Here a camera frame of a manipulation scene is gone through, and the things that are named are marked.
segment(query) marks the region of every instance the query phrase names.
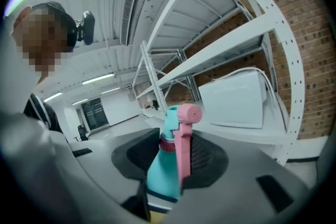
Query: black cap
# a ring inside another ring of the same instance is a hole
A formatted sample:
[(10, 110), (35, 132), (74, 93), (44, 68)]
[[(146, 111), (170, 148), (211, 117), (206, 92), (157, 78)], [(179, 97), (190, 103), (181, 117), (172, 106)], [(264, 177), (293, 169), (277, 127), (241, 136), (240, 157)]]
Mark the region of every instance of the black cap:
[(77, 42), (77, 27), (73, 18), (66, 13), (65, 9), (58, 2), (50, 1), (40, 3), (32, 7), (32, 10), (48, 8), (55, 16), (59, 17), (61, 25), (67, 28), (67, 52), (72, 52)]

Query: person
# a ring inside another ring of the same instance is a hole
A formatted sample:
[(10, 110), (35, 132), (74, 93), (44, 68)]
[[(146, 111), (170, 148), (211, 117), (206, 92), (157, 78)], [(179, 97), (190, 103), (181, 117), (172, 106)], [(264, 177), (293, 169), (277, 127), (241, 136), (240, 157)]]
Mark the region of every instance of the person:
[[(27, 6), (14, 21), (12, 37), (23, 57), (41, 73), (39, 84), (55, 70), (62, 53), (73, 51), (77, 41), (76, 23), (60, 3)], [(49, 130), (62, 133), (52, 107), (33, 93), (24, 114), (41, 120)]]

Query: ear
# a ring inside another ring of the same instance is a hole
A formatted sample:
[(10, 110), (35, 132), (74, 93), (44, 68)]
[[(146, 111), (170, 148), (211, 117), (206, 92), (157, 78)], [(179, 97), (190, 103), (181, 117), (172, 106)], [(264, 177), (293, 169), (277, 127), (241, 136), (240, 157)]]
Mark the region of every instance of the ear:
[(18, 26), (19, 23), (22, 22), (22, 20), (29, 15), (29, 13), (32, 11), (31, 6), (25, 7), (17, 16), (14, 24), (13, 24), (13, 30)]

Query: white floor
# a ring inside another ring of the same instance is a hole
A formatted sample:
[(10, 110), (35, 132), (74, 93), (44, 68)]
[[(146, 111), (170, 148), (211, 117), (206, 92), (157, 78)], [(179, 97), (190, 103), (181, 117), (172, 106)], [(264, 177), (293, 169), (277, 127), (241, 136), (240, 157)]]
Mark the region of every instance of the white floor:
[[(89, 139), (102, 139), (108, 136), (123, 135), (154, 127), (159, 127), (162, 131), (162, 123), (162, 120), (159, 120), (155, 117), (149, 119), (141, 114), (137, 117), (114, 125), (107, 130), (92, 134), (89, 136)], [(287, 163), (285, 168), (296, 174), (307, 185), (307, 187), (312, 188), (316, 184), (317, 171), (315, 162)]]

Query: brick wall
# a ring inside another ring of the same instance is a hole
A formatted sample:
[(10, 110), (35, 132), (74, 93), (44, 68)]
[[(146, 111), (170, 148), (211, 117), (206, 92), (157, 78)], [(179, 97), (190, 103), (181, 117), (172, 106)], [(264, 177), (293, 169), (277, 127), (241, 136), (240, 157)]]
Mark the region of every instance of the brick wall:
[[(291, 26), (303, 62), (306, 103), (299, 138), (329, 135), (336, 113), (336, 49), (328, 22), (328, 11), (322, 0), (274, 1)], [(251, 11), (246, 0), (241, 0), (241, 2)], [(238, 24), (244, 23), (244, 20), (242, 14), (239, 14), (223, 23), (189, 48), (186, 51), (187, 56), (194, 55), (214, 40), (235, 29)], [(286, 57), (273, 34), (270, 38), (279, 95), (290, 111), (291, 85)], [(212, 78), (253, 65), (268, 72), (265, 56), (262, 52), (258, 52), (196, 76), (196, 82), (200, 86)], [(183, 99), (186, 92), (186, 89), (180, 92), (175, 90), (169, 94), (168, 98), (169, 100)]]

